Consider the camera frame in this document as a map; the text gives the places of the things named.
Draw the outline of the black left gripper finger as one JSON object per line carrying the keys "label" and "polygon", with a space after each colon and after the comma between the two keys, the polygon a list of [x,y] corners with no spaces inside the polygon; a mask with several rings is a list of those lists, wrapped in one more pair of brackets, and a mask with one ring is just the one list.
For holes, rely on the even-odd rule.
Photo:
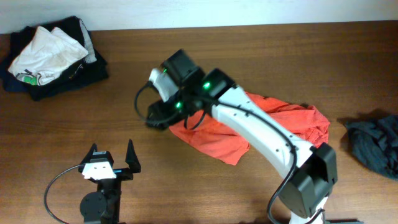
{"label": "black left gripper finger", "polygon": [[83,165],[83,164],[89,163],[93,154],[97,151],[98,151],[97,145],[95,143],[93,143],[93,145],[90,147],[90,150],[88,151],[88,153],[83,158],[83,160],[81,161],[80,164]]}
{"label": "black left gripper finger", "polygon": [[129,169],[131,170],[132,173],[141,172],[141,164],[138,160],[138,157],[134,149],[133,141],[131,139],[129,140],[127,145],[125,162],[129,166]]}

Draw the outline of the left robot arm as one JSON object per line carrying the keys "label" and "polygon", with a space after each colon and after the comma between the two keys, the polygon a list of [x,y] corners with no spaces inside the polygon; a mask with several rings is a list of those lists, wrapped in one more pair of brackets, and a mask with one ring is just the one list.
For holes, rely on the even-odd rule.
{"label": "left robot arm", "polygon": [[130,181],[141,172],[141,164],[129,140],[125,168],[114,169],[110,152],[99,151],[93,144],[80,163],[78,171],[85,179],[96,184],[96,191],[88,193],[80,202],[80,213],[85,223],[118,224],[121,203],[122,182]]}

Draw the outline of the orange t-shirt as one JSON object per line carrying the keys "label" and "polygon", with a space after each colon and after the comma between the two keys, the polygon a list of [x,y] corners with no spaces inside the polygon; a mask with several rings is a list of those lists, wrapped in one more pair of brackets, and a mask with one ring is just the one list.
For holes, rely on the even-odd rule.
{"label": "orange t-shirt", "polygon": [[[315,106],[293,105],[253,93],[248,93],[248,97],[298,137],[316,147],[328,142],[330,122]],[[169,129],[197,151],[233,166],[250,149],[248,141],[211,116],[203,115],[202,110],[189,117],[187,122],[180,121]]]}

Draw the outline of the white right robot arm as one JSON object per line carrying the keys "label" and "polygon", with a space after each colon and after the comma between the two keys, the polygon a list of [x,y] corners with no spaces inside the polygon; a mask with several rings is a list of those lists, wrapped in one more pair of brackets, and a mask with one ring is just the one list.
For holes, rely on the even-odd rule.
{"label": "white right robot arm", "polygon": [[291,223],[326,223],[324,206],[338,180],[331,146],[314,146],[291,133],[255,105],[225,72],[216,68],[205,73],[182,49],[152,69],[146,87],[160,95],[144,116],[148,126],[171,126],[203,110],[273,165],[283,181],[267,205],[272,223],[277,198],[290,210]]}

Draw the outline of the dark blue-grey garment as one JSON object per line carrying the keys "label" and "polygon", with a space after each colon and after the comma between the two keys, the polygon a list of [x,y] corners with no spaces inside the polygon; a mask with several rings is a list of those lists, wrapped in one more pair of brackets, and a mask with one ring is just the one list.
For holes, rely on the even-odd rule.
{"label": "dark blue-grey garment", "polygon": [[345,123],[351,153],[369,170],[397,180],[397,116]]}

